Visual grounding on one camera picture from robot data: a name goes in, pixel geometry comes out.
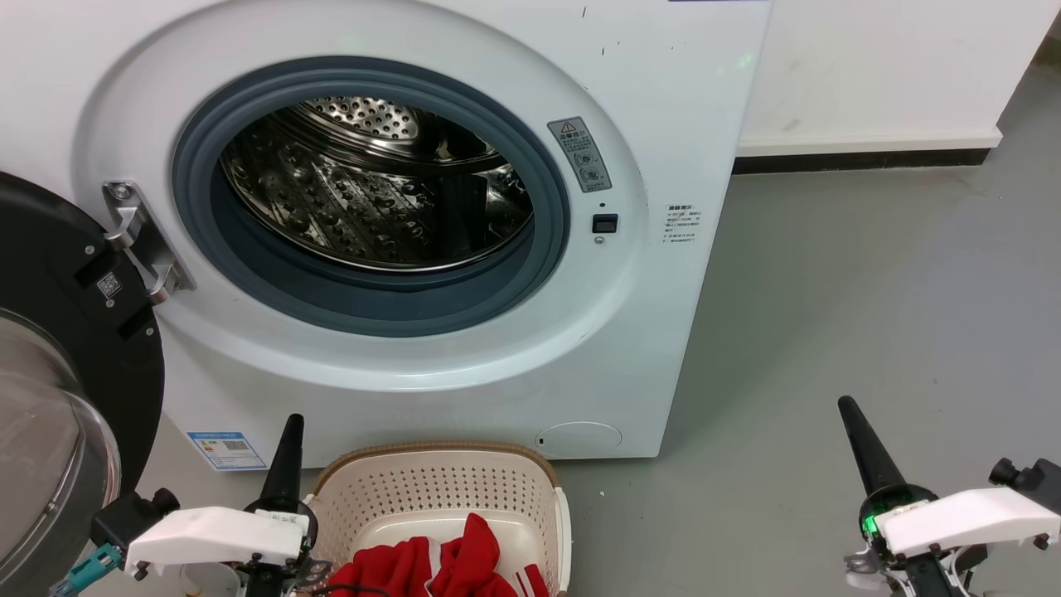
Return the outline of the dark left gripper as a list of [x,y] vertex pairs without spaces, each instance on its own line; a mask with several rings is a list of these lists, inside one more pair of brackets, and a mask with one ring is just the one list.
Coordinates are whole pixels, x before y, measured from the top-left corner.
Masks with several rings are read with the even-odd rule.
[[293,590],[308,590],[313,595],[332,570],[331,561],[313,555],[319,530],[318,520],[311,508],[300,501],[303,432],[303,416],[292,412],[286,419],[259,499],[244,509],[250,513],[277,514],[282,522],[295,524],[307,517],[308,529],[303,533],[302,548],[296,558],[288,558],[278,565],[265,563],[260,554],[253,554],[249,561],[236,564],[244,597],[289,597]]

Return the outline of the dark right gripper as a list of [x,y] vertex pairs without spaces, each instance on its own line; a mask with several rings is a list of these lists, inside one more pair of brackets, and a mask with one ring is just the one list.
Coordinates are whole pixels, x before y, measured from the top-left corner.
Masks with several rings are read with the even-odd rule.
[[990,555],[985,544],[947,551],[932,547],[928,554],[912,558],[892,554],[885,545],[874,517],[925,505],[938,495],[920,485],[906,484],[853,397],[839,397],[837,407],[865,490],[859,509],[865,549],[845,556],[845,581],[854,587],[887,590],[890,597],[974,597],[971,578]]

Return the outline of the red and white garment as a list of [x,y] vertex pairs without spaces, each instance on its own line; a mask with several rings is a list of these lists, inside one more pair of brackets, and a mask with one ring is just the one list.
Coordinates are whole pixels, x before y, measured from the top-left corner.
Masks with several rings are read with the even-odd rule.
[[539,566],[502,575],[500,560],[488,521],[473,513],[451,541],[414,535],[356,551],[316,597],[553,597]]

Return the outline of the cream perforated laundry basket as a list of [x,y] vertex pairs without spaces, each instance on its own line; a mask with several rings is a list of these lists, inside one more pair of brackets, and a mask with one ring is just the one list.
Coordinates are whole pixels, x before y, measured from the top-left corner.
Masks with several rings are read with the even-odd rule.
[[305,502],[318,522],[313,554],[334,566],[413,535],[453,540],[475,513],[499,541],[501,575],[514,581],[534,565],[550,597],[569,597],[571,513],[560,477],[533,449],[453,441],[359,449],[323,469]]

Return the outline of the stainless steel washing machine drum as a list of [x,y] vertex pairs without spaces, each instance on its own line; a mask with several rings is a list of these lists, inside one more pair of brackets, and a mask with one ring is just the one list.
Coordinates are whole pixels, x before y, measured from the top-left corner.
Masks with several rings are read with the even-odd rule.
[[526,186],[477,133],[373,96],[307,99],[255,120],[220,169],[280,238],[355,269],[455,269],[534,220]]

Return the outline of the washing machine door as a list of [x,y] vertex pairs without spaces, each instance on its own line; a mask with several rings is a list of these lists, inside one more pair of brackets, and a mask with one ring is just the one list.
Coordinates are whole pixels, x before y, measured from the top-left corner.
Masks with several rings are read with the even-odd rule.
[[[109,303],[95,280],[116,273]],[[0,597],[48,597],[94,514],[137,487],[164,394],[128,254],[75,204],[0,172]]]

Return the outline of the blue energy label sticker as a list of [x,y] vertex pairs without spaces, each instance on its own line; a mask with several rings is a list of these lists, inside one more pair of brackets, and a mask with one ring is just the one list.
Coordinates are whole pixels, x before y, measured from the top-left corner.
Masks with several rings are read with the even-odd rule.
[[265,469],[265,463],[242,432],[188,432],[187,435],[216,471]]

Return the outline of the grey rubber door gasket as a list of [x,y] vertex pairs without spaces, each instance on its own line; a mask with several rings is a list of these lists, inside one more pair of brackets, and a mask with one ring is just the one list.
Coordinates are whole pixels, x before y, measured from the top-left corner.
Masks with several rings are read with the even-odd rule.
[[[500,252],[427,273],[355,269],[274,234],[228,185],[220,156],[255,120],[331,95],[388,99],[477,133],[520,175],[530,194],[533,223]],[[545,287],[571,231],[560,166],[530,126],[460,80],[382,58],[299,58],[232,80],[189,118],[172,173],[173,199],[187,234],[236,288],[284,316],[352,335],[443,335],[503,316]]]

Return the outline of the white front-load washing machine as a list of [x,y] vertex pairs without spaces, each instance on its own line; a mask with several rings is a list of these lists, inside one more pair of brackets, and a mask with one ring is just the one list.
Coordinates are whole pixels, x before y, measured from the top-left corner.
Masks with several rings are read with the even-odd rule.
[[[539,432],[599,422],[623,436],[613,458],[650,458],[770,16],[772,0],[0,0],[0,172],[75,204],[104,235],[102,182],[139,186],[198,286],[152,305],[162,418],[186,439],[242,432],[267,468],[299,412],[303,466],[321,468],[437,439],[538,453]],[[571,208],[545,287],[473,328],[371,337],[284,316],[209,264],[173,199],[182,129],[232,80],[321,56],[460,80],[530,126]],[[571,117],[613,189],[581,192],[547,129]],[[702,210],[700,233],[663,245],[680,204]],[[592,233],[594,214],[618,214],[618,233]]]

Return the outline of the silver metal door hinge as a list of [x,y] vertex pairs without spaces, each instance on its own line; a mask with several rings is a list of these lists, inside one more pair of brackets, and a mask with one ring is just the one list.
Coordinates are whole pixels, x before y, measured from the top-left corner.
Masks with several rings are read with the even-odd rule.
[[171,247],[139,186],[129,180],[105,181],[101,193],[114,220],[104,235],[107,245],[131,257],[143,276],[149,303],[158,306],[174,294],[196,291],[196,281]]

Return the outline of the round white filter cover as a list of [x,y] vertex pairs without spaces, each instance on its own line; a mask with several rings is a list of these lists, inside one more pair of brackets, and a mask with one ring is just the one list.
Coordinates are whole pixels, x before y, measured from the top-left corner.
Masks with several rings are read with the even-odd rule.
[[535,436],[534,447],[549,459],[605,459],[622,443],[621,431],[599,422],[566,422]]

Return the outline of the small printed text label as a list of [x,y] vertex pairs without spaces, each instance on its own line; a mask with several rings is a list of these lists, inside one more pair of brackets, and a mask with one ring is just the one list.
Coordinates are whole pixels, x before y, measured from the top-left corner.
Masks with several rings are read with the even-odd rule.
[[695,242],[703,215],[705,212],[692,204],[668,205],[661,230],[663,245]]

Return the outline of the grey warning sticker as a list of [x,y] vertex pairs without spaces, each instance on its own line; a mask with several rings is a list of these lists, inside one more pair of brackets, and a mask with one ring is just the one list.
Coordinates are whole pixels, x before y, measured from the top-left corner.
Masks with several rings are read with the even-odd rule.
[[564,152],[582,193],[606,192],[613,181],[603,161],[598,145],[580,117],[550,121],[547,129]]

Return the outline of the white wall skirting ledge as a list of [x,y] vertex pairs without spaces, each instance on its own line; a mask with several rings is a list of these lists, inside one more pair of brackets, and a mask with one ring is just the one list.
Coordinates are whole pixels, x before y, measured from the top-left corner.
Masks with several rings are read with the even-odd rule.
[[733,175],[980,166],[1001,146],[996,125],[971,131],[744,138]]

